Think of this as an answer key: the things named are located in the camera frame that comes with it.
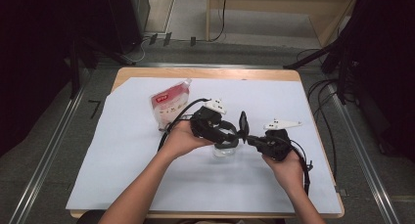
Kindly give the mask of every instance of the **person's left hand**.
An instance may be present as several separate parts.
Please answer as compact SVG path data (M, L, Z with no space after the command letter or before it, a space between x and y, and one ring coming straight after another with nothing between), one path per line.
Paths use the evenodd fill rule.
M171 159L176 159L196 148L212 144L213 142L207 139L195 137L190 128L190 122L183 120L173 127L159 153L165 154Z

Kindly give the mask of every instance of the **hand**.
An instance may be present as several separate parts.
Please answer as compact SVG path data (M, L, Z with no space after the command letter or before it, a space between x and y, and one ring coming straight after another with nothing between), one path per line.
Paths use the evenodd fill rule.
M271 167L278 183L287 193L298 189L303 190L300 158L295 152L290 151L283 161L277 161L265 155L262 155L262 158Z
M182 120L168 134L167 140L165 140L159 153L165 154L171 159L176 159L192 152L196 148L212 144L213 142L207 139L195 137L190 128L190 121Z

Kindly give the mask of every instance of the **plastic bag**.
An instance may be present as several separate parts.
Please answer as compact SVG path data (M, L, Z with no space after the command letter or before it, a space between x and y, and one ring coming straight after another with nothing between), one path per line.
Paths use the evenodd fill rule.
M150 97L159 130L165 130L166 126L186 108L191 82L192 79L188 78Z

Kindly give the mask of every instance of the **white paper sheet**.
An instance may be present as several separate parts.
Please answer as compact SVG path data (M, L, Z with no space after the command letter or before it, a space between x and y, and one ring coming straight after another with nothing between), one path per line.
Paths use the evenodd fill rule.
M130 78L108 96L67 209L108 208L144 169L161 138L149 97L182 80ZM263 125L274 117L301 121L302 126L287 131L314 165L309 196L320 213L342 213L300 82L195 78L190 91L190 102L222 99L228 110L222 118L236 126L245 111L252 135L264 135ZM174 161L151 210L294 213L271 169L242 141L232 157L214 157L208 146Z

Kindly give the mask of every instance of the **person's right hand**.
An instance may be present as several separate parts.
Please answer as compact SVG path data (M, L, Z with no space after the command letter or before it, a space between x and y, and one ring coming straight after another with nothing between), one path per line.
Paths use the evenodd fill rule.
M271 157L262 155L265 162L271 167L278 183L287 192L303 190L302 168L300 158L290 151L283 161L277 161Z

